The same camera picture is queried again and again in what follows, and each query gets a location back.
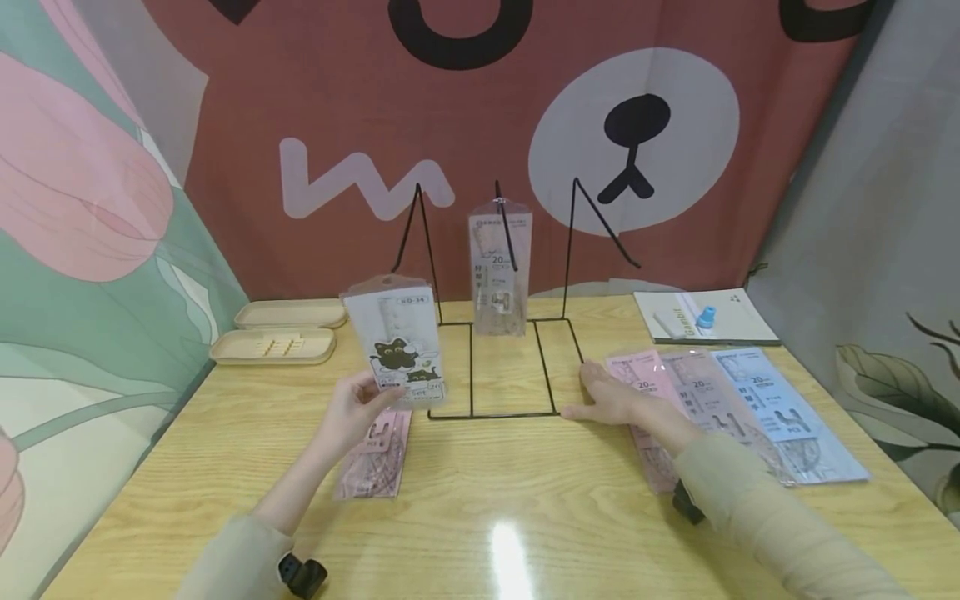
wall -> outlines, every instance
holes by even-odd
[[[68,0],[0,0],[0,597],[30,598],[245,303]]]
[[[960,5],[888,4],[749,289],[794,354],[960,525]]]
[[[578,293],[742,283],[873,2],[77,4],[252,298],[389,269],[420,182],[457,299],[497,179],[535,213],[534,294],[563,285],[574,177],[643,265],[581,197]]]

black cat illustration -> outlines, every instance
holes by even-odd
[[[390,344],[374,344],[376,356],[371,356],[372,360],[379,360],[380,364],[396,371],[397,369],[413,369],[417,365],[416,352],[407,352],[405,350],[407,343],[400,338],[396,338]]]
[[[440,379],[440,376],[437,375],[436,367],[430,371],[420,369],[419,371],[410,371],[407,373],[407,381],[429,381],[431,379]]]

product package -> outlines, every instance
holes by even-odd
[[[533,219],[529,208],[504,198],[483,204],[468,218],[478,335],[526,334]]]
[[[381,390],[403,386],[395,409],[429,409],[446,398],[433,289],[422,279],[376,276],[341,296]]]
[[[393,498],[400,491],[400,476],[410,433],[410,411],[384,411],[367,437],[341,462],[335,500]]]
[[[717,370],[732,384],[800,484],[870,478],[817,411],[790,385],[760,348],[716,350]]]
[[[674,389],[656,350],[612,356],[607,359],[607,370],[620,381],[629,383],[644,394],[669,400],[677,410],[686,414],[680,395]],[[643,429],[631,425],[630,432],[650,488],[654,493],[672,492],[679,477],[673,469],[670,455]]]
[[[690,420],[708,433],[726,433],[749,447],[783,485],[797,484],[753,410],[709,352],[692,349],[664,354],[662,358]]]
[[[782,484],[796,484],[780,453],[751,408],[724,376],[709,352],[689,350],[660,355],[656,350],[622,354],[607,359],[610,373],[636,390],[669,400],[682,414],[707,432],[724,432],[749,447]],[[673,460],[646,431],[632,426],[636,451],[654,493],[672,492],[679,481]]]

white circle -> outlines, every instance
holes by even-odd
[[[607,138],[604,121],[618,104],[643,94],[670,106],[666,128],[636,155],[654,195],[644,200],[628,187],[611,204],[600,204],[597,194],[624,170],[628,155]],[[673,48],[634,50],[594,66],[553,101],[530,143],[530,183],[543,208],[564,225],[579,177],[615,232],[647,228],[704,197],[727,168],[739,129],[736,91],[720,69]],[[579,191],[574,227],[607,234]]]

blue bottle cap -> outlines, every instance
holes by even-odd
[[[700,316],[697,317],[697,326],[702,329],[711,329],[713,328],[713,320],[717,314],[717,309],[708,306],[704,308],[704,312],[700,313]]]

